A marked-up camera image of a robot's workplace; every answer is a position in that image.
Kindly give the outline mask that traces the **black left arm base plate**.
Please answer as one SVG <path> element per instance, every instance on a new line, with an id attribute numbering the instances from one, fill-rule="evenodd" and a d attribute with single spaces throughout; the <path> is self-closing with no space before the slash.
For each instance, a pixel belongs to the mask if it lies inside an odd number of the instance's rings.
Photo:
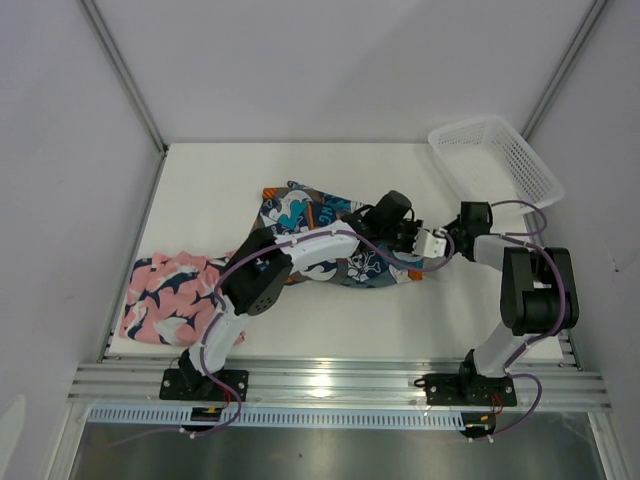
<path id="1" fill-rule="evenodd" d="M 249 372 L 246 370 L 222 370 L 214 374 L 218 382 L 207 376 L 197 375 L 196 386 L 188 385 L 185 375 L 178 368 L 163 373 L 159 398 L 165 401 L 235 402 L 234 390 L 242 401 L 246 400 Z"/>

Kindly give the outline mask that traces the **white plastic basket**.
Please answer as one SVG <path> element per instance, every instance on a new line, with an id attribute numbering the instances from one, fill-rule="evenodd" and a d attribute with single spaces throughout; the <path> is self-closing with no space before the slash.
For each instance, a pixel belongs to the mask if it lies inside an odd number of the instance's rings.
<path id="1" fill-rule="evenodd" d="M 479 116 L 437 128 L 428 144 L 442 177 L 461 201 L 508 200 L 499 218 L 561 201 L 565 190 L 527 141 L 503 118 Z"/>

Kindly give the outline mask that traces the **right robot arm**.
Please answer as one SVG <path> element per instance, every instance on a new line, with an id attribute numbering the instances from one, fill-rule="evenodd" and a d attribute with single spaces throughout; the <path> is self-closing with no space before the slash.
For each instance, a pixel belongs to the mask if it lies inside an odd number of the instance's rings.
<path id="1" fill-rule="evenodd" d="M 505 393 L 513 386 L 512 367 L 526 352 L 574 328 L 579 320 L 570 252 L 535 245 L 526 233 L 491 231 L 495 207 L 525 204 L 521 200 L 465 201 L 446 226 L 455 244 L 450 252 L 501 274 L 500 322 L 484 343 L 469 351 L 451 379 L 456 393 L 468 403 Z"/>

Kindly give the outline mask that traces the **left aluminium frame post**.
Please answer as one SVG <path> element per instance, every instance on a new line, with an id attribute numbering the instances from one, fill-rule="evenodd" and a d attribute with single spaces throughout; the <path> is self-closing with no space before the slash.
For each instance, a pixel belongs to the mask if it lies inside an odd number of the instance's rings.
<path id="1" fill-rule="evenodd" d="M 144 99 L 134 76 L 124 58 L 117 41 L 96 1 L 78 0 L 77 5 L 92 30 L 108 64 L 120 84 L 133 112 L 141 123 L 146 135 L 161 155 L 166 153 L 167 144 L 164 141 L 155 119 Z"/>

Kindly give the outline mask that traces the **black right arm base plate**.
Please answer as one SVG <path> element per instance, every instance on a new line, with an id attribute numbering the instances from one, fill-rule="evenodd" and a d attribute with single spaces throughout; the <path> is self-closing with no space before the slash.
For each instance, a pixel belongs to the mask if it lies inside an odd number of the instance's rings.
<path id="1" fill-rule="evenodd" d="M 508 377 L 431 373 L 416 379 L 413 385 L 425 392 L 431 406 L 517 405 L 515 387 Z"/>

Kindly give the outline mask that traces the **blue orange patterned shorts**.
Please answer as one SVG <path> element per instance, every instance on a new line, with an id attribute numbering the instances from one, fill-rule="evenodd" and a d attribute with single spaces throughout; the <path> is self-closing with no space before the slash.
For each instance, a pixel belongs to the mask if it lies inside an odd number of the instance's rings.
<path id="1" fill-rule="evenodd" d="M 253 228 L 266 228 L 283 244 L 289 236 L 297 243 L 284 250 L 293 267 L 288 286 L 308 281 L 348 288 L 386 288 L 423 279 L 425 260 L 397 252 L 377 241 L 374 249 L 358 242 L 346 230 L 346 217 L 364 214 L 362 202 L 313 189 L 294 181 L 262 190 Z"/>

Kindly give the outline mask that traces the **aluminium frame post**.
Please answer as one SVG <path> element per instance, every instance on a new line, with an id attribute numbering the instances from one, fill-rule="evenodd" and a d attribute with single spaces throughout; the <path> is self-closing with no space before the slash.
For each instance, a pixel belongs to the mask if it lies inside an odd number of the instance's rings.
<path id="1" fill-rule="evenodd" d="M 590 2 L 521 130 L 521 135 L 525 140 L 529 141 L 534 136 L 550 113 L 581 57 L 586 52 L 590 41 L 613 5 L 614 1 L 612 0 Z"/>
<path id="2" fill-rule="evenodd" d="M 120 84 L 133 112 L 141 123 L 146 135 L 161 155 L 166 153 L 167 144 L 164 141 L 155 119 L 144 99 L 134 76 L 124 58 L 117 41 L 96 1 L 78 0 L 77 5 L 92 30 L 108 64 Z"/>

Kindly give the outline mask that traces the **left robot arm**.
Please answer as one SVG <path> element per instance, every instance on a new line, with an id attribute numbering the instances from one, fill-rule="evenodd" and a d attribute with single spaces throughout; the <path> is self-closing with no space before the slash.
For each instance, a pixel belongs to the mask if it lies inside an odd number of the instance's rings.
<path id="1" fill-rule="evenodd" d="M 251 317 L 278 300 L 289 277 L 330 260 L 348 260 L 364 250 L 408 271 L 420 271 L 391 254 L 422 258 L 423 222 L 405 215 L 410 201 L 390 191 L 367 207 L 307 233 L 274 235 L 262 228 L 251 233 L 232 256 L 214 287 L 219 309 L 196 344 L 185 350 L 176 369 L 165 371 L 161 397 L 165 400 L 221 400 L 228 393 L 236 402 L 245 396 L 238 370 L 223 371 L 226 357 Z"/>

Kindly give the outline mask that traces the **pink shark print shorts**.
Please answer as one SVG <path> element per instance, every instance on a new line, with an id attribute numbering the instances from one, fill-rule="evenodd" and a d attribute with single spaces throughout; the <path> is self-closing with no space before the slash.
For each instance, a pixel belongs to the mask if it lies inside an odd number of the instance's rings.
<path id="1" fill-rule="evenodd" d="M 152 345 L 193 345 L 215 316 L 218 301 L 214 287 L 230 257 L 183 251 L 136 260 L 118 336 Z"/>

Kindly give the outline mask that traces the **right aluminium frame post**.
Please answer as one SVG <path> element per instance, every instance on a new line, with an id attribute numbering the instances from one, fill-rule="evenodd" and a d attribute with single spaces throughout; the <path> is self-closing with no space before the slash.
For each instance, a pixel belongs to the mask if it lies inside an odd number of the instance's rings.
<path id="1" fill-rule="evenodd" d="M 590 41 L 613 5 L 614 1 L 612 0 L 590 2 L 521 130 L 521 135 L 525 140 L 529 141 L 534 136 L 550 113 L 581 57 L 586 52 Z"/>

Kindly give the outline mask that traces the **aluminium mounting rail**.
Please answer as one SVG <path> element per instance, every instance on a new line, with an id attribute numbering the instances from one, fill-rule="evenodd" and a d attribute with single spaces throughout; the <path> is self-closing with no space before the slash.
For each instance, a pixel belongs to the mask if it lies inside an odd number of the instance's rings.
<path id="1" fill-rule="evenodd" d="M 169 357 L 106 357 L 82 363 L 72 380 L 70 403 L 157 404 Z M 235 357 L 231 369 L 249 373 L 250 406 L 407 410 L 425 402 L 414 382 L 428 373 L 454 373 L 458 361 L 284 359 Z M 572 358 L 559 364 L 519 366 L 514 382 L 517 410 L 535 399 L 542 412 L 609 413 L 612 403 L 601 374 L 577 368 Z"/>

